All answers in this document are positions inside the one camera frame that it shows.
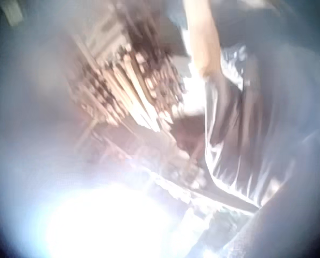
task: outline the bundle of sticks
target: bundle of sticks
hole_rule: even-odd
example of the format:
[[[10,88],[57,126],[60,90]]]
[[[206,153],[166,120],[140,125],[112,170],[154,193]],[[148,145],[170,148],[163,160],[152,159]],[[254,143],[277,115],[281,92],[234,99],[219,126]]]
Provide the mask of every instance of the bundle of sticks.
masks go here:
[[[119,125],[131,116],[154,131],[182,102],[182,79],[161,47],[154,15],[144,1],[115,2],[85,36],[72,36],[72,98],[94,119]]]

